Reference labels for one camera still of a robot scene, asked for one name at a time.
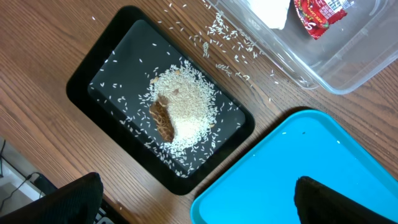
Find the wire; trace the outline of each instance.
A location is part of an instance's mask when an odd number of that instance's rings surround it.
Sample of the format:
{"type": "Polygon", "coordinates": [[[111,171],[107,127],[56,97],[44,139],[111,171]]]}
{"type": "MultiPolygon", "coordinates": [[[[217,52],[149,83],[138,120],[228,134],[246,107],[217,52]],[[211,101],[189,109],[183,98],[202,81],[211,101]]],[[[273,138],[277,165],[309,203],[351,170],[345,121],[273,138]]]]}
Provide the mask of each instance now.
{"type": "Polygon", "coordinates": [[[13,190],[10,194],[10,196],[6,197],[5,199],[2,200],[1,205],[0,205],[0,212],[2,210],[2,207],[4,206],[4,202],[6,202],[6,200],[10,199],[12,197],[12,195],[14,194],[14,192],[16,192],[20,187],[22,187],[24,185],[25,182],[27,182],[28,180],[30,180],[30,178],[32,178],[33,174],[38,174],[41,175],[41,173],[39,172],[33,172],[32,174],[28,175],[25,180],[17,187],[17,189],[13,190]]]}
{"type": "Polygon", "coordinates": [[[3,175],[2,175],[2,152],[3,152],[5,147],[6,147],[6,140],[4,140],[4,142],[2,144],[2,147],[1,147],[1,151],[0,151],[0,170],[1,170],[0,177],[1,178],[3,178],[3,175]]]}

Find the tray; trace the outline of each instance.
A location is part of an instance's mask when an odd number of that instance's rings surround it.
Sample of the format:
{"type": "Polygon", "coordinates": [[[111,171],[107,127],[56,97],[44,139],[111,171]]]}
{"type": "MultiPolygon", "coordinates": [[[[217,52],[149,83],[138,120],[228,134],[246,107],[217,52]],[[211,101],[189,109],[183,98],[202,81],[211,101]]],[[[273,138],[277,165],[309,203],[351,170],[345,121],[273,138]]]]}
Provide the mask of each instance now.
{"type": "Polygon", "coordinates": [[[116,14],[72,76],[67,93],[137,162],[179,195],[189,193],[254,129],[250,112],[132,6],[116,14]],[[152,102],[140,104],[139,98],[149,92],[151,79],[185,60],[215,84],[215,106],[223,109],[211,129],[216,146],[211,141],[198,143],[182,159],[159,147],[163,141],[149,114],[152,102]]]}
{"type": "Polygon", "coordinates": [[[293,114],[193,202],[193,223],[300,223],[296,181],[309,176],[398,221],[398,183],[325,113],[293,114]]]}

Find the blue tray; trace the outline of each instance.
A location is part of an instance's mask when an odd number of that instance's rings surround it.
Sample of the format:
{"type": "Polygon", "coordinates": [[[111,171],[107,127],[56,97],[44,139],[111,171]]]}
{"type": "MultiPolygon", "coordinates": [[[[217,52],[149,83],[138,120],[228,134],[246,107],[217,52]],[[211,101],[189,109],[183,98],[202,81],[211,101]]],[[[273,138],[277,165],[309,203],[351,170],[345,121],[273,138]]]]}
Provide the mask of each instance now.
{"type": "Polygon", "coordinates": [[[191,207],[194,224],[300,223],[295,184],[306,175],[398,222],[398,182],[325,113],[293,114],[191,207]]]}

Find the white object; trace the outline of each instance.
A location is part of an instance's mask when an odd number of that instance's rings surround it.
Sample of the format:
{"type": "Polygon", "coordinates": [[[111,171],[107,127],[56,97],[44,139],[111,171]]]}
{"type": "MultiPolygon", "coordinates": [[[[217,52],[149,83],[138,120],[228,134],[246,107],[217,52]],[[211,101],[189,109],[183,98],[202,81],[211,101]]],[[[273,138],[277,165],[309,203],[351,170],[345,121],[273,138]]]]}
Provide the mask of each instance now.
{"type": "Polygon", "coordinates": [[[249,7],[267,27],[282,30],[285,27],[290,0],[248,0],[249,7]]]}

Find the pile of rice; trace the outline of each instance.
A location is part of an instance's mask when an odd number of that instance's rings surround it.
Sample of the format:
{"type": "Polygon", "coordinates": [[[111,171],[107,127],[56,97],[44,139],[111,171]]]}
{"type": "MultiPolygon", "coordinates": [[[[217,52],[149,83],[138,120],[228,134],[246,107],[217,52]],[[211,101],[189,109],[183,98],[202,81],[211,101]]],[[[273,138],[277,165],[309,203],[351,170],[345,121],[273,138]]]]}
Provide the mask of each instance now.
{"type": "Polygon", "coordinates": [[[184,149],[208,139],[210,124],[215,122],[218,112],[213,88],[214,84],[207,82],[188,60],[180,68],[172,65],[148,88],[147,100],[156,101],[160,95],[169,101],[167,112],[175,136],[172,142],[164,143],[164,149],[172,155],[180,157],[184,149]]]}

